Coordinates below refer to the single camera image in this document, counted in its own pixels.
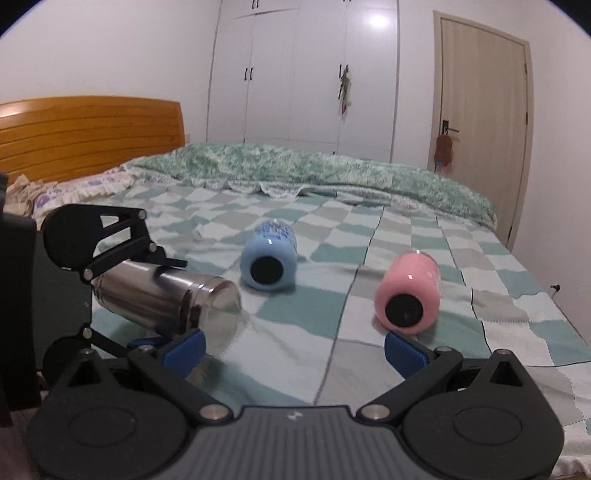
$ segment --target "black bottle cap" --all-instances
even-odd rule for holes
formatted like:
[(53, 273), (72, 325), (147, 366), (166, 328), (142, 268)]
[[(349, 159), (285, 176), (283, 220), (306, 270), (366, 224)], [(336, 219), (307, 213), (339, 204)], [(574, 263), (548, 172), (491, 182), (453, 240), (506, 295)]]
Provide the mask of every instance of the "black bottle cap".
[(397, 327), (412, 327), (423, 318), (423, 304), (414, 295), (396, 295), (386, 305), (386, 317)]
[(251, 265), (252, 279), (261, 285), (273, 285), (283, 276), (283, 265), (275, 257), (257, 258)]

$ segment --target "checkered bedsheet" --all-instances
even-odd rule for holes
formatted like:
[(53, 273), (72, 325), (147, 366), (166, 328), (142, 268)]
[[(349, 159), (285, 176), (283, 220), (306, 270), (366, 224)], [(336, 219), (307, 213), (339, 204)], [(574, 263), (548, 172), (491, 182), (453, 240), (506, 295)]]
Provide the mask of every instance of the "checkered bedsheet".
[[(374, 319), (373, 297), (397, 255), (428, 253), (440, 266), (443, 297), (437, 323), (418, 340), (472, 358), (513, 350), (566, 432), (554, 474), (591, 475), (591, 351), (487, 229), (428, 210), (163, 184), (137, 184), (94, 203), (145, 209), (150, 234), (168, 255), (239, 286), (248, 321), (224, 354), (190, 377), (236, 411), (348, 404), (354, 412), (401, 382), (384, 358), (386, 331)], [(240, 280), (242, 246), (265, 219), (291, 224), (297, 236), (293, 290), (260, 293)], [(93, 325), (123, 343), (145, 333), (96, 303)]]

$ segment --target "blue gripper pad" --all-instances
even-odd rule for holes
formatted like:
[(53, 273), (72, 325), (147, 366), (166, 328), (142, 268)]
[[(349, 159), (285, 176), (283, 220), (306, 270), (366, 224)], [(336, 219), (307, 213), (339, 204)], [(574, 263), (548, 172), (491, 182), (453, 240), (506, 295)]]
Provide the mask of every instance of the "blue gripper pad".
[(406, 380), (411, 375), (425, 368), (429, 358), (423, 352), (402, 340), (399, 336), (388, 332), (384, 342), (386, 360)]
[(179, 377), (185, 378), (201, 363), (205, 357), (205, 348), (205, 334), (201, 330), (195, 330), (163, 353), (160, 362)]

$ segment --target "door frame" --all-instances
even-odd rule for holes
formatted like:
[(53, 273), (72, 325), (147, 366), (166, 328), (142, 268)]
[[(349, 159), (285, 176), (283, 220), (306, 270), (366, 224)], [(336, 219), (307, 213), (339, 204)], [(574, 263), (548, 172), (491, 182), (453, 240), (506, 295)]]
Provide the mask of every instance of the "door frame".
[(531, 49), (530, 43), (513, 35), (509, 35), (506, 32), (497, 30), (496, 28), (483, 25), (466, 18), (455, 17), (454, 15), (448, 15), (442, 12), (433, 11), (433, 18), (435, 24), (435, 92), (433, 101), (433, 123), (431, 125), (431, 143), (429, 149), (429, 159), (427, 168), (430, 171), (434, 171), (435, 162), (433, 156), (435, 155), (435, 148), (437, 145), (437, 137), (440, 133), (441, 125), (441, 97), (443, 95), (443, 43), (441, 41), (441, 22), (443, 20), (451, 20), (457, 23), (468, 25), (469, 27), (478, 28), (486, 32), (498, 35), (503, 38), (507, 38), (519, 45), (522, 45), (525, 51), (525, 64), (527, 66), (527, 114), (528, 123), (525, 132), (525, 151), (524, 151), (524, 162), (521, 171), (521, 182), (519, 184), (519, 192), (517, 196), (517, 205), (515, 207), (515, 213), (513, 215), (513, 222), (511, 224), (511, 234), (506, 247), (509, 250), (513, 249), (515, 244), (515, 238), (517, 237), (517, 230), (519, 229), (519, 222), (521, 220), (521, 213), (523, 211), (523, 203), (525, 199), (525, 192), (527, 190), (527, 181), (530, 173), (530, 162), (531, 162), (531, 145), (534, 132), (534, 81), (533, 81), (533, 70), (531, 67)]

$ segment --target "white wardrobe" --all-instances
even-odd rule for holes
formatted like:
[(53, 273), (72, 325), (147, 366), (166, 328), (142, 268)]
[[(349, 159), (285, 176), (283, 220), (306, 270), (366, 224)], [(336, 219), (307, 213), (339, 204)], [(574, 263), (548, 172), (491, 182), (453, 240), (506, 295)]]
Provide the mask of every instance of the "white wardrobe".
[(223, 0), (207, 140), (389, 162), (397, 62), (396, 0)]

